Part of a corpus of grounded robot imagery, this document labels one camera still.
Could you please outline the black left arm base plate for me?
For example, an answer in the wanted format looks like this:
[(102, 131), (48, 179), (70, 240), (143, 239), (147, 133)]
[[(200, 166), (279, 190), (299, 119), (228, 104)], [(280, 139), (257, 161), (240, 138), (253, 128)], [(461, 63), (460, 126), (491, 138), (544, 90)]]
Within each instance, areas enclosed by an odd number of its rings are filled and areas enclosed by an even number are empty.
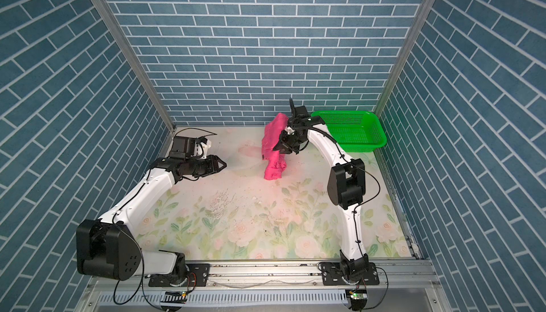
[(194, 287), (205, 287), (207, 285), (208, 277), (210, 274), (210, 264), (196, 263), (186, 264), (186, 269), (183, 274), (154, 274), (150, 276), (149, 287), (180, 287), (189, 286), (190, 289)]

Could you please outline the pink long pants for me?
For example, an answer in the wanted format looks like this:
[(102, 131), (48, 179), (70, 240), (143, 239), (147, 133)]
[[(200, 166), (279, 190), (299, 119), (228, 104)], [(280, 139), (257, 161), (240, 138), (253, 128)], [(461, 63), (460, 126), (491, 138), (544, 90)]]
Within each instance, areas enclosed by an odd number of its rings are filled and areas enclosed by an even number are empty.
[(280, 151), (274, 151), (274, 147), (280, 141), (280, 134), (287, 127), (288, 117), (284, 113), (279, 113), (266, 125), (264, 129), (264, 137), (262, 139), (262, 159), (268, 164), (264, 171), (264, 179), (273, 181), (280, 179), (282, 173), (287, 168), (285, 155)]

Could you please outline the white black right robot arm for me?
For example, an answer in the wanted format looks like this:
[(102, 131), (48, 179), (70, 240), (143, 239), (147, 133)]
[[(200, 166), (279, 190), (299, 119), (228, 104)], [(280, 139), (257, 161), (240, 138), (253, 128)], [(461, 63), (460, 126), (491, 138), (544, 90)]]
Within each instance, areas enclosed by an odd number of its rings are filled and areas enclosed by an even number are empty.
[(312, 116), (304, 106), (295, 106), (290, 100), (291, 117), (281, 130), (278, 143), (273, 147), (280, 154), (298, 154), (302, 145), (313, 144), (331, 167), (326, 191), (332, 204), (343, 211), (344, 231), (341, 241), (341, 272), (350, 284), (362, 281), (370, 269), (368, 254), (361, 241), (361, 223), (358, 218), (366, 187), (366, 171), (361, 159), (351, 159), (330, 135), (324, 120)]

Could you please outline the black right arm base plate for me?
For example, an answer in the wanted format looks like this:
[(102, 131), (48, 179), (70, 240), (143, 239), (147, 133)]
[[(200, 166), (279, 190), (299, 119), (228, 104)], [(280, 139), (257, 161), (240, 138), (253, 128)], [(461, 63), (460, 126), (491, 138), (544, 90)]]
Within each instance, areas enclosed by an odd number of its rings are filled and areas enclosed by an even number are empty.
[(345, 278), (339, 262), (319, 262), (317, 268), (321, 272), (324, 286), (378, 286), (380, 279), (377, 267), (373, 262), (369, 265), (369, 269), (355, 279)]

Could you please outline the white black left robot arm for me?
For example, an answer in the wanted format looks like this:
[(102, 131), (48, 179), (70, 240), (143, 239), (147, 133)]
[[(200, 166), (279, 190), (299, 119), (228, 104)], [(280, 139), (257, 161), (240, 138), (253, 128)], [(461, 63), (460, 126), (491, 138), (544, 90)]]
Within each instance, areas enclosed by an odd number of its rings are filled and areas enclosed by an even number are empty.
[(149, 276), (168, 286), (186, 283), (189, 270), (184, 254), (143, 250), (136, 229), (175, 184), (197, 181), (227, 167), (219, 157), (209, 154), (208, 138), (207, 134), (174, 136), (168, 156), (152, 162), (143, 179), (119, 203), (98, 219), (79, 224), (75, 236), (80, 274), (118, 281), (134, 275)]

